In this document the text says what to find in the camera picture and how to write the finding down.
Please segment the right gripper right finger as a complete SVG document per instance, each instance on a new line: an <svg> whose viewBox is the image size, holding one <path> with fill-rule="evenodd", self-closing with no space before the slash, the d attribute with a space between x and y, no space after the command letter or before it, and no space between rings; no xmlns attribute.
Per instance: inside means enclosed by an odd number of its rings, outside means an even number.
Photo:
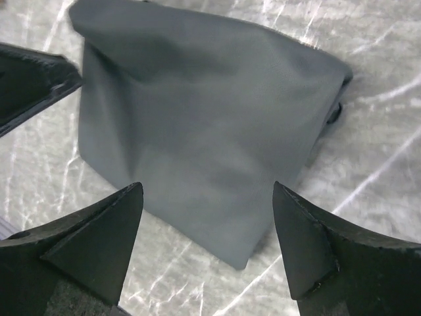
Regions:
<svg viewBox="0 0 421 316"><path fill-rule="evenodd" d="M355 225L279 182L272 205L301 315L420 315L420 244Z"/></svg>

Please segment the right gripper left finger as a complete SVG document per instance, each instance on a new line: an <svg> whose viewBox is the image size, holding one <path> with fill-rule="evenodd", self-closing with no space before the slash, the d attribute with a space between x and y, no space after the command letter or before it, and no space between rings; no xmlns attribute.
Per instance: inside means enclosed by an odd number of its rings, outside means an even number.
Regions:
<svg viewBox="0 0 421 316"><path fill-rule="evenodd" d="M124 315L143 210L139 182L1 241L2 315Z"/></svg>

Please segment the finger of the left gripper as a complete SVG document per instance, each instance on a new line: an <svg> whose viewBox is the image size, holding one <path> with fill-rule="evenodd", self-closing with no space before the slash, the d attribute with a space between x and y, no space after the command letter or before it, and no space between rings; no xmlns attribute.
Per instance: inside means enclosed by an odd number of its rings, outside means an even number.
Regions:
<svg viewBox="0 0 421 316"><path fill-rule="evenodd" d="M1 135L52 106L82 85L76 66L52 55L1 44Z"/></svg>

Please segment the dark grey t shirt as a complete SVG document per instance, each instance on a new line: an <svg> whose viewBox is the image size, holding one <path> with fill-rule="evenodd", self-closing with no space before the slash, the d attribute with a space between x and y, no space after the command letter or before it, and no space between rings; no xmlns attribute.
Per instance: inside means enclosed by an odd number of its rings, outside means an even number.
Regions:
<svg viewBox="0 0 421 316"><path fill-rule="evenodd" d="M146 1L76 1L78 145L113 186L237 270L334 121L351 68L272 29Z"/></svg>

